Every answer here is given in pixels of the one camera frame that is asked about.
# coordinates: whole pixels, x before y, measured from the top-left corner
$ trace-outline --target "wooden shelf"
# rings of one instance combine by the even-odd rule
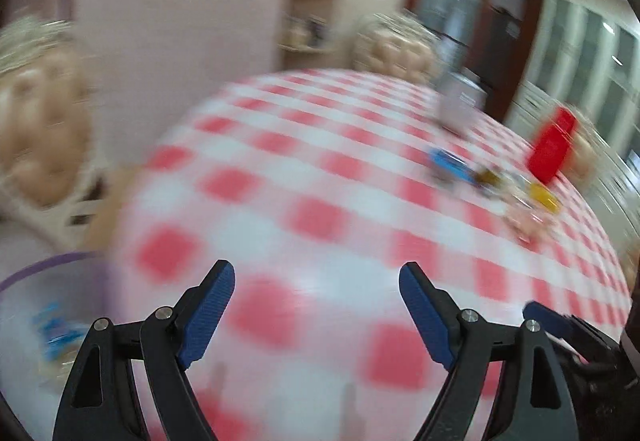
[[[291,47],[284,44],[279,44],[278,47],[283,51],[287,51],[289,53],[306,53],[308,55],[324,55],[326,53],[330,53],[332,50],[329,47]]]

